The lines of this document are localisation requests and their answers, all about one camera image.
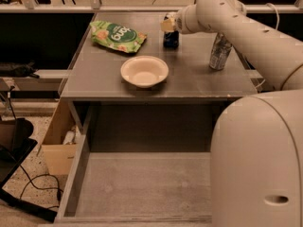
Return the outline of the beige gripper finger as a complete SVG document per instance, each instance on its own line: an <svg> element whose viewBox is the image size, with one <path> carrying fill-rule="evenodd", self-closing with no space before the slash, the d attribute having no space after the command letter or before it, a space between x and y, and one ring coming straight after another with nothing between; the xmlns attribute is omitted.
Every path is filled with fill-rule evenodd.
<svg viewBox="0 0 303 227"><path fill-rule="evenodd" d="M161 30L164 32L174 32L175 31L175 22L172 18L163 20L160 23Z"/></svg>

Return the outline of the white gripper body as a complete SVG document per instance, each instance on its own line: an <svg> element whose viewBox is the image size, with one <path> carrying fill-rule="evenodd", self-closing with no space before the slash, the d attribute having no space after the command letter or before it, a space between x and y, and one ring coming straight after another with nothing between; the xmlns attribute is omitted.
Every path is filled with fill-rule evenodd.
<svg viewBox="0 0 303 227"><path fill-rule="evenodd" d="M190 5L177 11L174 20L176 29L182 34L192 34L205 30L198 22L195 5Z"/></svg>

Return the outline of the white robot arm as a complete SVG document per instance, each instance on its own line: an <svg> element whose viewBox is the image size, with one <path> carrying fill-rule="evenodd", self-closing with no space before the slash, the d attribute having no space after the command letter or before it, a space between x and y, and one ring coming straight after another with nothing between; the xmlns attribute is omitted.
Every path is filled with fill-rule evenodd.
<svg viewBox="0 0 303 227"><path fill-rule="evenodd" d="M236 0L198 0L161 28L221 33L273 88L235 101L216 123L212 227L302 227L303 44L248 18Z"/></svg>

